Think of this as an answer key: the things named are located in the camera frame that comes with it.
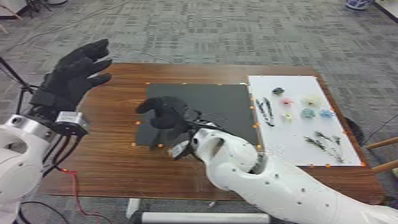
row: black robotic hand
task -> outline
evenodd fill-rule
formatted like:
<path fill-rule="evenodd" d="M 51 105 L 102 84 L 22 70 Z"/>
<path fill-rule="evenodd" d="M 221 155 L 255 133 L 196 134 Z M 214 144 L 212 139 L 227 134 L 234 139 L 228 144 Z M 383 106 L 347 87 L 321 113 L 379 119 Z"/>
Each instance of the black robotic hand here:
<path fill-rule="evenodd" d="M 168 133 L 168 138 L 172 139 L 188 130 L 188 123 L 184 120 L 188 105 L 175 97 L 154 97 L 138 105 L 136 113 L 143 114 L 150 110 L 154 110 L 150 125 L 157 129 L 172 129 Z"/>
<path fill-rule="evenodd" d="M 45 115 L 53 119 L 58 111 L 74 111 L 90 88 L 109 80 L 109 74 L 90 77 L 111 64 L 111 60 L 97 61 L 108 55 L 108 40 L 83 45 L 58 60 L 53 72 L 33 93 L 29 115 Z"/>

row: chair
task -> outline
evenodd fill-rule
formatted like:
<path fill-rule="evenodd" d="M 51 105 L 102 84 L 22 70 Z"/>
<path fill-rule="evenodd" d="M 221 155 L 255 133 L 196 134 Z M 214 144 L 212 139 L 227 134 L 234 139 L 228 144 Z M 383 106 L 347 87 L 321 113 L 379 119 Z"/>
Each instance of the chair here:
<path fill-rule="evenodd" d="M 394 143 L 398 143 L 398 137 L 394 137 L 394 138 L 383 140 L 381 142 L 376 142 L 374 144 L 367 145 L 365 148 L 369 150 L 372 150 L 374 148 L 379 148 L 381 146 L 390 145 Z M 374 173 L 381 173 L 381 172 L 392 170 L 394 168 L 398 168 L 398 160 L 394 160 L 394 161 L 383 163 L 381 165 L 374 166 L 371 168 L 371 170 L 372 170 Z"/>
<path fill-rule="evenodd" d="M 8 8 L 1 3 L 0 3 L 0 8 L 3 8 L 3 9 L 8 11 L 8 13 L 12 14 L 12 16 L 13 16 L 19 20 L 22 20 L 21 16 L 17 16 L 15 12 L 10 10 L 10 8 Z M 3 33 L 8 34 L 8 31 L 6 31 L 6 29 L 5 29 L 5 27 L 3 27 L 1 24 L 0 24 L 0 29 L 1 29 Z"/>

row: black mat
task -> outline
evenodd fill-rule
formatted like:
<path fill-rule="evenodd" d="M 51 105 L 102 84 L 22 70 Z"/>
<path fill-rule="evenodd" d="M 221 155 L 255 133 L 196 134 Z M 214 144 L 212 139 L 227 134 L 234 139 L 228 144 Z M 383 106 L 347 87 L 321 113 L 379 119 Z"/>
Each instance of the black mat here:
<path fill-rule="evenodd" d="M 244 85 L 177 85 L 150 84 L 145 89 L 145 96 L 173 96 L 188 104 L 189 108 L 202 112 L 202 119 L 209 120 L 236 136 L 257 145 L 257 134 L 252 128 L 252 110 Z M 138 126 L 134 143 L 136 145 L 156 146 L 173 145 L 186 140 L 180 135 L 173 141 L 164 140 L 164 132 L 148 125 L 152 113 L 141 117 L 143 124 Z"/>

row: red cable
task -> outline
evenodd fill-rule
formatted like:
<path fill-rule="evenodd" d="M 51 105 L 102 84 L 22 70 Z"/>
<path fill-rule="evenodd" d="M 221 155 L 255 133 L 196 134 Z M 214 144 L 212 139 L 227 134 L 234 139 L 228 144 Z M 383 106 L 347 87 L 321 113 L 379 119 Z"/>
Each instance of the red cable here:
<path fill-rule="evenodd" d="M 77 172 L 74 170 L 67 170 L 67 169 L 60 169 L 60 171 L 65 174 L 70 174 L 70 180 L 72 180 L 72 195 L 74 195 L 74 201 L 76 201 L 76 206 L 77 206 L 77 211 L 83 214 L 83 216 L 93 216 L 95 217 L 95 223 L 99 224 L 99 218 L 102 218 L 108 222 L 108 224 L 111 224 L 109 219 L 99 215 L 97 212 L 88 213 L 83 210 L 81 204 L 79 204 L 79 200 L 77 200 Z"/>

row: floor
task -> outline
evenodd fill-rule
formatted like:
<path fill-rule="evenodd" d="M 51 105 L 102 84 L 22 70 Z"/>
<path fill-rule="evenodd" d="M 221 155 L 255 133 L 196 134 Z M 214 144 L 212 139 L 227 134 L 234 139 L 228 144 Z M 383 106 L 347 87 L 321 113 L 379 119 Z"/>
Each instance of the floor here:
<path fill-rule="evenodd" d="M 51 10 L 33 19 L 24 15 L 22 21 L 1 21 L 10 34 L 0 33 L 0 54 L 29 83 L 40 83 L 69 50 L 108 38 L 115 62 L 310 65 L 365 136 L 394 116 L 398 25 L 374 7 L 353 12 L 342 0 L 70 0 Z M 0 81 L 3 120 L 13 110 L 17 85 L 5 75 Z M 395 125 L 398 119 L 369 142 L 398 135 Z M 395 146 L 363 152 L 371 166 L 398 159 Z M 385 194 L 398 197 L 390 173 L 378 179 Z M 63 211 L 72 223 L 95 223 L 95 218 L 77 214 L 69 198 L 37 198 Z M 88 211 L 125 223 L 125 199 L 81 201 Z M 220 203 L 214 209 L 205 202 L 147 200 L 143 204 L 150 211 L 253 211 L 237 202 Z M 24 210 L 37 223 L 60 223 L 38 206 Z"/>

